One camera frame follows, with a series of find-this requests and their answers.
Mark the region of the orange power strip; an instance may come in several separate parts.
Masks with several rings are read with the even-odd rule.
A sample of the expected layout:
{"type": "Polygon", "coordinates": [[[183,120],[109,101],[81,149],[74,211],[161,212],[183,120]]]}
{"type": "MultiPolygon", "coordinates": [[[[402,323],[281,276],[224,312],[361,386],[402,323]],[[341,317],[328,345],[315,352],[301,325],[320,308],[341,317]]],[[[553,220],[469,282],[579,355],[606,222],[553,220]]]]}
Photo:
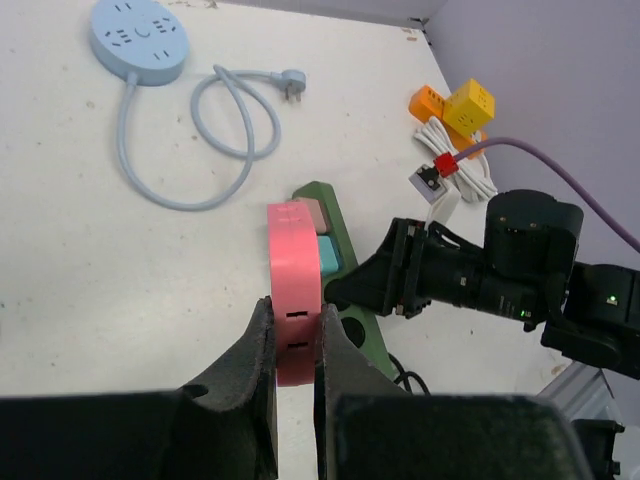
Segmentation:
{"type": "Polygon", "coordinates": [[[443,124],[451,143],[458,151],[470,147],[473,143],[488,139],[483,130],[478,130],[473,136],[461,136],[444,122],[442,118],[444,105],[445,99],[429,85],[424,85],[411,96],[408,110],[421,123],[427,123],[431,117],[436,117],[443,124]]]}

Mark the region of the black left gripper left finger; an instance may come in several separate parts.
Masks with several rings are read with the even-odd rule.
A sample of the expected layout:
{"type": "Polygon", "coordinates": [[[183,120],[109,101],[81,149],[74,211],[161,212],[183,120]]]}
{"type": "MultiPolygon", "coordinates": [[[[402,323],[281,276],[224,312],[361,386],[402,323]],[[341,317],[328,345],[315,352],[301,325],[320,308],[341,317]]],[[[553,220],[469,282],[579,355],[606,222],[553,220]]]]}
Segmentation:
{"type": "Polygon", "coordinates": [[[4,479],[274,479],[275,327],[259,300],[243,335],[172,390],[1,401],[4,479]]]}

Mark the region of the pink plug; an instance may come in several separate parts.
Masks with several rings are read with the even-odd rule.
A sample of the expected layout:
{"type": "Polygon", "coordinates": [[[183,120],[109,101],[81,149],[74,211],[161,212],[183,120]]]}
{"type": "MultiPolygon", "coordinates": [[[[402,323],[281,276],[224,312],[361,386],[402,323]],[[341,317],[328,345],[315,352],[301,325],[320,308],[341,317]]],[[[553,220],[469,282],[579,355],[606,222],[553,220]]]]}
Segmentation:
{"type": "Polygon", "coordinates": [[[322,305],[315,227],[301,202],[268,205],[267,226],[277,383],[281,387],[309,384],[315,376],[322,305]]]}

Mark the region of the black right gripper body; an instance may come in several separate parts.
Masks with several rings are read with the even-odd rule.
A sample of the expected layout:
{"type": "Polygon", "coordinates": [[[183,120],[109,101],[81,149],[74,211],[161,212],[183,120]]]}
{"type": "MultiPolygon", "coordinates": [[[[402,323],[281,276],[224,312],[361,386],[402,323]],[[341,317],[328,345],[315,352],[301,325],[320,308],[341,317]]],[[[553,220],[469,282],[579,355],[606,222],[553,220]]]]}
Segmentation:
{"type": "Polygon", "coordinates": [[[390,265],[384,313],[412,318],[440,301],[472,304],[482,273],[482,249],[438,222],[395,218],[384,239],[390,265]]]}

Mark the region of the teal plug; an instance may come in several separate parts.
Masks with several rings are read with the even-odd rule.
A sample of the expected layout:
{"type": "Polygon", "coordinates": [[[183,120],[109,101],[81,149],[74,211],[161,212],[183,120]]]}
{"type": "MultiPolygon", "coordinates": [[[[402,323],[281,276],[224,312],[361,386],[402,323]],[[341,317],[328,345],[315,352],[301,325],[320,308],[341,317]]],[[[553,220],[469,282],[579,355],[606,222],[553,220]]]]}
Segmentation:
{"type": "Polygon", "coordinates": [[[337,273],[342,266],[342,260],[338,247],[329,235],[317,237],[320,271],[323,278],[337,273]]]}

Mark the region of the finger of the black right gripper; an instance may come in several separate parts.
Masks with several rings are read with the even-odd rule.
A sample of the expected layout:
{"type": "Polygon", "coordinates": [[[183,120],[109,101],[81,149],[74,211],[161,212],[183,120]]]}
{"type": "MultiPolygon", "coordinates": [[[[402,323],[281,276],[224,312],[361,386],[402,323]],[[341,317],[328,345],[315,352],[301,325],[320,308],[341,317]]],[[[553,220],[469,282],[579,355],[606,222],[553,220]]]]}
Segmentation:
{"type": "Polygon", "coordinates": [[[339,310],[357,306],[377,315],[390,315],[395,299],[395,267],[392,255],[377,251],[364,263],[324,289],[324,300],[339,310]]]}

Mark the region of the yellow cube adapter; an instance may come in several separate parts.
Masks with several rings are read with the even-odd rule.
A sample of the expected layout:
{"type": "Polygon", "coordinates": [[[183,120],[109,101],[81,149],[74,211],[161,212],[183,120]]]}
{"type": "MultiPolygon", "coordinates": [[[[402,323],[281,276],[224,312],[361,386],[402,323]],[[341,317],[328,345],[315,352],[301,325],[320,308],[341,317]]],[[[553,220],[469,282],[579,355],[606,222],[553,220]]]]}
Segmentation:
{"type": "Polygon", "coordinates": [[[443,122],[462,136],[471,136],[495,118],[493,95],[470,78],[446,100],[443,122]]]}

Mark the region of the rose brown plug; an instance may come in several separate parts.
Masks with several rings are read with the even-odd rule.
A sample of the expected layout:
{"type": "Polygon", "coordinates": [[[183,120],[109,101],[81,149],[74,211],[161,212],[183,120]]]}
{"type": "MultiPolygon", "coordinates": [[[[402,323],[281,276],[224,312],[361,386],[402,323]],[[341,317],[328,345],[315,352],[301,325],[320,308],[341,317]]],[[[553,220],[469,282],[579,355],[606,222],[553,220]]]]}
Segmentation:
{"type": "Polygon", "coordinates": [[[330,232],[330,222],[326,219],[324,209],[319,200],[308,197],[295,197],[294,201],[301,202],[308,208],[317,235],[325,235],[330,232]]]}

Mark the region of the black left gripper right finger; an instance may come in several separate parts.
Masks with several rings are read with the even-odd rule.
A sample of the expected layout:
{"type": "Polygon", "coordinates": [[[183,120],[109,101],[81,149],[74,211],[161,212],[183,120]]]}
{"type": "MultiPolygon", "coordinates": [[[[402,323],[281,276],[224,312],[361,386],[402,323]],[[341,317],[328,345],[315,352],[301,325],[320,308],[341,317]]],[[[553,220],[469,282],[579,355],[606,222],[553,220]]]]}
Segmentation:
{"type": "Polygon", "coordinates": [[[520,395],[415,395],[320,315],[314,428],[321,479],[590,479],[580,440],[550,402],[520,395]]]}

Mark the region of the green power strip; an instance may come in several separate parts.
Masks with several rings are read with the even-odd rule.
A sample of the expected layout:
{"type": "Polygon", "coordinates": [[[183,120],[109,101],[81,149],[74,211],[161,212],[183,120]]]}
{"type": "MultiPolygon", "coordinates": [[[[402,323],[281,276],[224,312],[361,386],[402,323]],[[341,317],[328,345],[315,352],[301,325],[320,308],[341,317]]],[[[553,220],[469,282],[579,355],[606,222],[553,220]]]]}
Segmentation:
{"type": "Polygon", "coordinates": [[[322,280],[322,297],[338,309],[341,325],[351,343],[384,375],[393,379],[397,374],[389,357],[373,307],[364,297],[365,290],[353,287],[351,273],[359,266],[338,198],[331,184],[312,181],[292,194],[293,199],[307,198],[320,204],[333,251],[338,261],[335,272],[322,280]]]}

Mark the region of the round light blue socket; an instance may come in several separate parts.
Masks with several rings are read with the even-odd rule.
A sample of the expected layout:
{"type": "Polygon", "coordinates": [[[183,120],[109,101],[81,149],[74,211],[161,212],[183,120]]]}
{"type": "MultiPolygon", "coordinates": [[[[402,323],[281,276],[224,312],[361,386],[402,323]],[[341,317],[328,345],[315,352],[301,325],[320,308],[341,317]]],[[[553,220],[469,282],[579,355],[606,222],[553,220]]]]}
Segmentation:
{"type": "Polygon", "coordinates": [[[97,2],[89,43],[112,74],[142,86],[163,86],[184,69],[189,41],[181,22],[155,1],[97,2]]]}

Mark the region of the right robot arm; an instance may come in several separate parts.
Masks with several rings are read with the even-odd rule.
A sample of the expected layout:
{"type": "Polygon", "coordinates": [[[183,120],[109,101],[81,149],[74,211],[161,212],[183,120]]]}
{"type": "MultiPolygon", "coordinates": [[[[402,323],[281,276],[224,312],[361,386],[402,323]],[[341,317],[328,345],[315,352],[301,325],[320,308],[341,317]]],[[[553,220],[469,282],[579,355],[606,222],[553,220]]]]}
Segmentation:
{"type": "Polygon", "coordinates": [[[576,261],[582,210],[534,190],[489,201],[484,244],[438,222],[395,218],[377,251],[324,298],[379,316],[412,318],[432,301],[544,327],[563,356],[639,376],[639,273],[576,261]]]}

